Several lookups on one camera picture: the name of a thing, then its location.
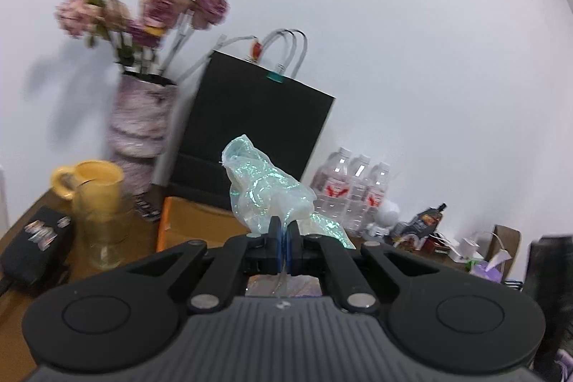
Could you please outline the iridescent plastic bag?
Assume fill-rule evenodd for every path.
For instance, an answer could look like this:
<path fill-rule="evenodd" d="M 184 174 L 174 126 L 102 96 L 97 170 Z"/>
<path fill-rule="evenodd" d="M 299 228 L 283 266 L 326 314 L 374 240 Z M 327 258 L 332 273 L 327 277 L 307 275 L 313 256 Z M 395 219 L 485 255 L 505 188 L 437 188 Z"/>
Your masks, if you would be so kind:
<path fill-rule="evenodd" d="M 266 234 L 277 216 L 284 227 L 296 222 L 302 236 L 322 234 L 355 247 L 338 222 L 315 211 L 315 192 L 276 167 L 247 136 L 235 137 L 224 148 L 221 164 L 230 181 L 233 214 L 251 232 Z"/>

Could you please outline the orange cardboard storage box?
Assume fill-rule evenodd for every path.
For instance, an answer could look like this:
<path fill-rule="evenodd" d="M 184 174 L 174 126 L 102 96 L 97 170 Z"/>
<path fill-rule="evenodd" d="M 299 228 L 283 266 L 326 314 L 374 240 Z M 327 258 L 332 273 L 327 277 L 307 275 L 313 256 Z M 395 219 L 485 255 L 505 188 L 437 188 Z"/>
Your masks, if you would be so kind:
<path fill-rule="evenodd" d="M 168 197 L 159 222 L 157 252 L 191 240 L 205 241 L 208 248 L 220 247 L 231 237 L 249 231 L 231 211 Z"/>

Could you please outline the left water bottle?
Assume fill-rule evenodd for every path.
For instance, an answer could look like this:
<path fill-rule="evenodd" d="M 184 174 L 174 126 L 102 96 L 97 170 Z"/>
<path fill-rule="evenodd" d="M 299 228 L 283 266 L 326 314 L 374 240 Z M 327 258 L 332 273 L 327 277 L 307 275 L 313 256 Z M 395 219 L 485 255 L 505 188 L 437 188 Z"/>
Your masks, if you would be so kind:
<path fill-rule="evenodd" d="M 315 192 L 315 211 L 336 220 L 349 193 L 348 169 L 352 152 L 338 148 L 316 172 L 311 188 Z"/>

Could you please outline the water bottle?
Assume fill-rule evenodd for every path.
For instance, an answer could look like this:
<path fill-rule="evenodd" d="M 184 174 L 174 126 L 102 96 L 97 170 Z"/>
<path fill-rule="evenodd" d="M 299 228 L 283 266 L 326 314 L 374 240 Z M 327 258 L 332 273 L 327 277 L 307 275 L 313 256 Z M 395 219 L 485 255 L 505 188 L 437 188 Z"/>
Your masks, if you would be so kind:
<path fill-rule="evenodd" d="M 352 159 L 349 166 L 349 193 L 343 209 L 342 225 L 351 237 L 357 236 L 365 210 L 362 198 L 366 190 L 369 164 L 370 158 L 359 154 L 355 159 Z"/>
<path fill-rule="evenodd" d="M 362 231 L 374 221 L 378 208 L 384 202 L 386 191 L 389 187 L 389 169 L 389 164 L 380 162 L 372 167 L 367 175 L 365 180 L 366 189 L 362 199 L 365 205 L 365 211 L 360 223 L 360 230 Z"/>
<path fill-rule="evenodd" d="M 349 193 L 348 169 L 352 152 L 338 148 L 316 172 L 311 188 L 315 192 L 315 211 L 336 220 Z"/>

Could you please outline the white robot figurine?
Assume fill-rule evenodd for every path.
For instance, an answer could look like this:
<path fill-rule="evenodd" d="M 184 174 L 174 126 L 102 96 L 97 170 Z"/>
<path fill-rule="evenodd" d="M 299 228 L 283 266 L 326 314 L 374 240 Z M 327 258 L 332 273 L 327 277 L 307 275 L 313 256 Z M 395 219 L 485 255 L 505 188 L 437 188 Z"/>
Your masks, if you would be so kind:
<path fill-rule="evenodd" d="M 386 200 L 374 212 L 373 219 L 367 224 L 365 233 L 367 237 L 384 238 L 399 221 L 400 208 L 398 204 Z"/>

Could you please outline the middle water bottle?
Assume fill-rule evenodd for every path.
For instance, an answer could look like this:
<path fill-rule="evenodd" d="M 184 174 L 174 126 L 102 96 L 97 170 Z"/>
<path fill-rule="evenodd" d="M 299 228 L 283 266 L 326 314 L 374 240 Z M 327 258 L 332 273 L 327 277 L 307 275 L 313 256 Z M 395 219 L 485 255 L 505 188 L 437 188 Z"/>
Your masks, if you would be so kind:
<path fill-rule="evenodd" d="M 352 159 L 349 166 L 349 193 L 343 209 L 342 225 L 351 237 L 357 236 L 365 210 L 362 198 L 366 190 L 369 164 L 370 158 L 359 154 L 355 159 Z"/>

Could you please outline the right water bottle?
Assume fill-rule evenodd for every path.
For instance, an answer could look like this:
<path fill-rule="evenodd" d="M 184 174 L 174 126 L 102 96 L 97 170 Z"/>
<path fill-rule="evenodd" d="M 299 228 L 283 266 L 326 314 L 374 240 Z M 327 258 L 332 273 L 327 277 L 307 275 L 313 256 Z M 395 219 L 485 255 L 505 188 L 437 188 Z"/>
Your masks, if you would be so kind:
<path fill-rule="evenodd" d="M 360 223 L 360 230 L 362 231 L 374 221 L 378 208 L 384 202 L 386 191 L 389 187 L 389 169 L 389 164 L 380 162 L 372 167 L 367 175 L 365 180 L 366 189 L 362 199 L 365 205 L 365 211 Z"/>

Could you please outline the red small box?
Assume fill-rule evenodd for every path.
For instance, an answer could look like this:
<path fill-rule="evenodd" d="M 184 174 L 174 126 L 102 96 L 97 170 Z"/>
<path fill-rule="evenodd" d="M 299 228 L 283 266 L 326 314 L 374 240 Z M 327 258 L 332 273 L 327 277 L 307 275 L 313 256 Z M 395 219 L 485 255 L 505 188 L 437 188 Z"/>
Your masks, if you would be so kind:
<path fill-rule="evenodd" d="M 422 247 L 422 251 L 430 255 L 449 255 L 451 250 L 451 242 L 440 232 L 430 234 L 425 239 Z"/>

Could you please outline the clear glass cup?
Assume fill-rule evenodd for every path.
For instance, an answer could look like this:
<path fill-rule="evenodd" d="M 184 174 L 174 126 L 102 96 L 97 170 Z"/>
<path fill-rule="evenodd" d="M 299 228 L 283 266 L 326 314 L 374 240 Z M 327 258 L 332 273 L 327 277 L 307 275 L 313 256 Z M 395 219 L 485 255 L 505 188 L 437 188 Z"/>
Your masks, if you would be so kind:
<path fill-rule="evenodd" d="M 121 183 L 105 188 L 96 181 L 80 185 L 72 201 L 83 249 L 100 271 L 118 267 L 124 259 L 134 199 Z"/>

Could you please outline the black paper gift bag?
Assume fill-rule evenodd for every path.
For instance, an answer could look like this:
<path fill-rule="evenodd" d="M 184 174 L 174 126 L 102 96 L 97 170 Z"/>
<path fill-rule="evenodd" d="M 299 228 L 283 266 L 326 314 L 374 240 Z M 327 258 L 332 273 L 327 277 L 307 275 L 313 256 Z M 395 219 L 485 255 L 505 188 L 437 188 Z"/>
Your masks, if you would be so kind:
<path fill-rule="evenodd" d="M 266 38 L 221 36 L 179 75 L 165 152 L 153 175 L 154 196 L 177 196 L 228 209 L 230 182 L 221 153 L 235 137 L 301 179 L 335 103 L 296 78 L 308 52 L 297 29 Z"/>

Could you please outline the white charger adapter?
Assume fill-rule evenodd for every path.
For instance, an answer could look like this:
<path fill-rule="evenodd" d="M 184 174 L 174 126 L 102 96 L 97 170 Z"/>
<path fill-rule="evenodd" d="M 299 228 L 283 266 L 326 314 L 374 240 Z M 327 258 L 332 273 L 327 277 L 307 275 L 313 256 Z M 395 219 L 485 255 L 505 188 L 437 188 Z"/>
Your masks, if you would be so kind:
<path fill-rule="evenodd" d="M 457 264 L 483 260 L 484 255 L 480 253 L 479 237 L 479 233 L 473 233 L 469 237 L 463 237 L 460 241 L 452 241 L 450 259 Z"/>

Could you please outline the yellow ceramic mug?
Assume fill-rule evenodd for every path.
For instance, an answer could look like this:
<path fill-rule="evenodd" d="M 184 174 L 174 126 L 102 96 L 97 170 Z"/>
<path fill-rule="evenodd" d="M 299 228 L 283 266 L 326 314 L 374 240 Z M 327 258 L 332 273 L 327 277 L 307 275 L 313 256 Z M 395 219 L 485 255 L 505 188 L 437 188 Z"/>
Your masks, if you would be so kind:
<path fill-rule="evenodd" d="M 123 170 L 104 160 L 86 160 L 74 166 L 62 166 L 50 175 L 50 189 L 60 199 L 72 201 L 80 185 L 96 181 L 105 188 L 116 188 L 124 179 Z"/>

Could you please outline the purple white ceramic vase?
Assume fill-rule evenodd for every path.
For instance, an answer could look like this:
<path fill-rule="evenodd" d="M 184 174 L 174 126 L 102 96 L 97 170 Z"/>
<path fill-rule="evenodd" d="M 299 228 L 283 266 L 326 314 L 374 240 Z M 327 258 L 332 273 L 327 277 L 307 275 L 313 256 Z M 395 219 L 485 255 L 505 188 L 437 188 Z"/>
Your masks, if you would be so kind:
<path fill-rule="evenodd" d="M 165 148 L 178 88 L 159 74 L 125 72 L 111 112 L 107 145 L 130 192 L 150 190 L 158 157 Z"/>

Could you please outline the black patterned box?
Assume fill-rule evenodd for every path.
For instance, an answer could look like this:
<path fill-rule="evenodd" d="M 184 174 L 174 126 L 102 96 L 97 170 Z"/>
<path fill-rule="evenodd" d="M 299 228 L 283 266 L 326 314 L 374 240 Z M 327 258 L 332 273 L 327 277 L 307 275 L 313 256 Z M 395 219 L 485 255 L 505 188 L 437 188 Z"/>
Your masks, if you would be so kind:
<path fill-rule="evenodd" d="M 1 254 L 1 271 L 12 286 L 39 295 L 56 286 L 75 238 L 72 218 L 40 207 Z"/>

